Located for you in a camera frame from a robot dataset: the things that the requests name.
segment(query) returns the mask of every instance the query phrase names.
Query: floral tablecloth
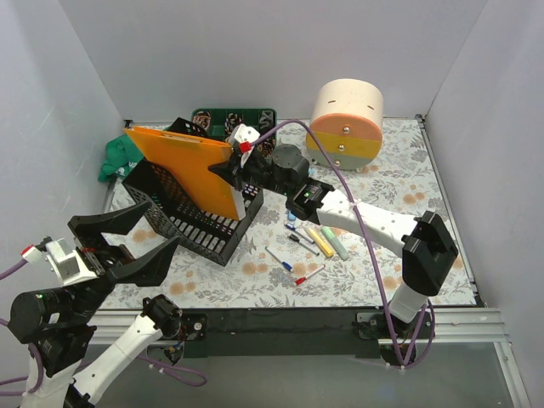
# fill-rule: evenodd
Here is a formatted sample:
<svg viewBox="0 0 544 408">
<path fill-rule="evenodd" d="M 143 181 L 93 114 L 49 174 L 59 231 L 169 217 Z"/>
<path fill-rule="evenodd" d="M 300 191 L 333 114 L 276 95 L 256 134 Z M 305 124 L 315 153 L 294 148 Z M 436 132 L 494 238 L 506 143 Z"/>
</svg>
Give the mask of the floral tablecloth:
<svg viewBox="0 0 544 408">
<path fill-rule="evenodd" d="M 280 143 L 304 147 L 305 132 L 295 124 L 279 131 Z M 313 166 L 316 179 L 339 186 L 332 170 Z M 449 214 L 440 193 L 433 166 L 417 121 L 385 119 L 383 146 L 377 158 L 360 173 L 343 172 L 355 197 L 398 213 L 439 213 L 451 231 Z M 111 211 L 133 204 L 122 184 L 117 183 Z M 357 235 L 333 229 L 349 251 L 342 261 L 338 255 L 324 261 L 287 239 L 285 198 L 264 192 L 264 204 L 226 267 L 195 253 L 178 248 L 170 272 L 160 287 L 138 288 L 120 285 L 106 299 L 104 309 L 139 309 L 144 297 L 159 293 L 169 296 L 181 308 L 325 307 L 380 305 L 376 277 L 365 243 Z M 297 220 L 297 226 L 304 225 Z M 112 244 L 124 243 L 141 256 L 164 239 L 141 219 L 126 237 L 108 235 Z M 287 272 L 265 250 L 274 248 L 293 265 Z M 389 250 L 376 245 L 383 283 L 391 298 L 401 282 L 401 262 Z M 325 271 L 300 286 L 294 281 L 325 263 Z M 436 304 L 475 304 L 471 284 L 458 258 L 448 275 Z"/>
</svg>

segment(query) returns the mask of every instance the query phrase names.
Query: green cloth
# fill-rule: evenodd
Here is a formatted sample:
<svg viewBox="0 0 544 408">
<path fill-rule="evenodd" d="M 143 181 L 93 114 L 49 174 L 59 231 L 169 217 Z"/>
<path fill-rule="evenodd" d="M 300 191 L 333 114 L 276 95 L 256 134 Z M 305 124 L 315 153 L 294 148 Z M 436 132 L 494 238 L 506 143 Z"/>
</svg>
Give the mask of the green cloth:
<svg viewBox="0 0 544 408">
<path fill-rule="evenodd" d="M 136 144 L 126 134 L 122 134 L 105 146 L 105 160 L 100 169 L 99 181 L 127 177 L 143 158 Z"/>
</svg>

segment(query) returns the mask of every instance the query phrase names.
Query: black mesh basket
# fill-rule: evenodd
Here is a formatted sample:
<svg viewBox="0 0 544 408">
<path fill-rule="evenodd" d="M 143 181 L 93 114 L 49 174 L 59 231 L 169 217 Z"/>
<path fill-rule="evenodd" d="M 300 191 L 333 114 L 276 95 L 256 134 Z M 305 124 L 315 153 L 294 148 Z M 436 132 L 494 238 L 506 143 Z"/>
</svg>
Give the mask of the black mesh basket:
<svg viewBox="0 0 544 408">
<path fill-rule="evenodd" d="M 203 212 L 167 169 L 145 159 L 122 183 L 136 203 L 153 203 L 145 217 L 157 234 L 178 235 L 179 245 L 222 266 L 229 262 L 264 200 L 260 189 L 247 185 L 242 191 L 246 216 L 240 221 Z"/>
</svg>

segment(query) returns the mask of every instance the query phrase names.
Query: white wall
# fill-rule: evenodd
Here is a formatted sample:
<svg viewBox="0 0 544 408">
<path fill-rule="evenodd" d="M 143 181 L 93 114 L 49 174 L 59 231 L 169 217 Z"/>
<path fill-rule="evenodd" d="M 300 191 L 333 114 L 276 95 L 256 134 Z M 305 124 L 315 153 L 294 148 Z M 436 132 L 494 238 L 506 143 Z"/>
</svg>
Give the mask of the white wall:
<svg viewBox="0 0 544 408">
<path fill-rule="evenodd" d="M 100 211 L 104 145 L 122 121 L 58 0 L 0 1 L 0 270 L 45 235 L 71 239 L 74 214 Z M 45 263 L 0 282 L 0 316 L 17 293 L 56 286 Z M 0 327 L 0 379 L 28 371 Z M 10 403 L 0 400 L 0 406 Z"/>
<path fill-rule="evenodd" d="M 311 115 L 321 86 L 364 79 L 387 116 L 428 111 L 486 0 L 60 0 L 123 117 L 204 106 Z"/>
<path fill-rule="evenodd" d="M 478 288 L 544 406 L 544 3 L 489 1 L 428 113 Z"/>
</svg>

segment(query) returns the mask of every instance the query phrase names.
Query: blue pen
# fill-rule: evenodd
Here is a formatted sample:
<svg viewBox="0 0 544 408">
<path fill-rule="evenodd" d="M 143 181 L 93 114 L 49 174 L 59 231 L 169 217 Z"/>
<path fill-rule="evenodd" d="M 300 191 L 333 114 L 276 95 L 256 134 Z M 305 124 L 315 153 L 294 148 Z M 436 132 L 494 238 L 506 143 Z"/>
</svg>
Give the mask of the blue pen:
<svg viewBox="0 0 544 408">
<path fill-rule="evenodd" d="M 278 261 L 280 264 L 282 264 L 285 269 L 287 269 L 289 272 L 291 272 L 292 266 L 289 263 L 282 261 L 280 259 L 280 257 L 278 257 L 275 253 L 273 253 L 272 250 L 270 248 L 268 248 L 267 246 L 265 246 L 264 249 L 266 250 L 266 252 L 268 252 L 270 255 L 272 255 L 272 258 L 274 258 L 276 261 Z"/>
<path fill-rule="evenodd" d="M 314 240 L 312 240 L 311 238 L 307 237 L 305 234 L 303 234 L 303 233 L 301 233 L 301 232 L 298 232 L 297 227 L 295 227 L 293 224 L 287 223 L 287 224 L 286 224 L 286 228 L 287 228 L 288 230 L 291 230 L 292 232 L 294 232 L 295 234 L 297 234 L 297 235 L 300 236 L 301 238 L 305 239 L 305 240 L 308 241 L 310 244 L 315 244 Z"/>
</svg>

